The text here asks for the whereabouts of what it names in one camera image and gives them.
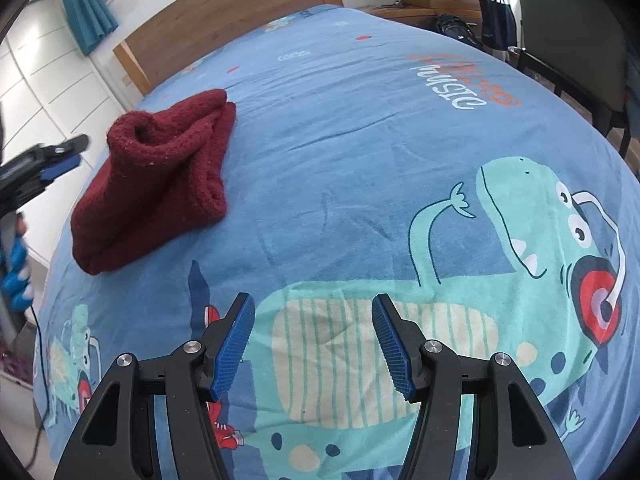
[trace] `striped belly print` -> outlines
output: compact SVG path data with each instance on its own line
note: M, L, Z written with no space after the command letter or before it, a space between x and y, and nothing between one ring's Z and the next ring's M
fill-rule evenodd
M458 304L394 302L458 354L487 359L498 345L493 319ZM417 413L394 389L371 321L370 300L293 300L272 338L278 396L295 422L346 430Z

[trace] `floor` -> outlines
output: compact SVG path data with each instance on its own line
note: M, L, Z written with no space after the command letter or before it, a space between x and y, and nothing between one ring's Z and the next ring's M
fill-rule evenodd
M33 393L25 385L0 375L0 430L23 464L33 453L37 429L33 414ZM49 459L49 443L43 433L30 474L34 480L52 480L56 467Z

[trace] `headphones print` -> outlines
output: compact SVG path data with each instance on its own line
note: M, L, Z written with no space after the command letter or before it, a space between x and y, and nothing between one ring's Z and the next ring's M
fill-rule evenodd
M583 256L571 276L571 294L583 332L596 346L604 345L620 323L620 292L626 275L626 256L620 242L618 226L604 211L599 200L588 191L572 195L577 205L591 203L616 234L620 266L616 272L611 262L599 256Z

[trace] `metal screw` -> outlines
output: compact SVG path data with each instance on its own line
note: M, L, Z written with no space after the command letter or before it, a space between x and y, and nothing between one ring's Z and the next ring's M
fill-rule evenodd
M118 356L116 362L118 366L129 366L133 362L133 356L131 354L122 354L121 356Z
M440 352L442 352L442 343L440 341L436 341L435 339L429 339L424 344L424 349L432 354L439 354Z
M495 362L497 362L500 366L509 366L511 364L511 358L508 354L504 352L498 352L494 356Z
M188 341L182 347L187 354L195 354L196 352L199 352L201 348L202 345L199 341Z

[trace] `blue duvet cover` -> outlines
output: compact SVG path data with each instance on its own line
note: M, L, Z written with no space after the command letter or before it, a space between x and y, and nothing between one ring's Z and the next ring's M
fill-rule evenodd
M233 41L140 107L210 88L238 104L222 222L97 277L62 233L40 314L54 459L117 355L168 354L249 292L254 332L210 407L233 477L396 478L417 407L373 331L387 292L459 354L510 354L578 478L604 471L640 415L640 186L596 130L478 50L331 6ZM156 417L175 479L161 402Z

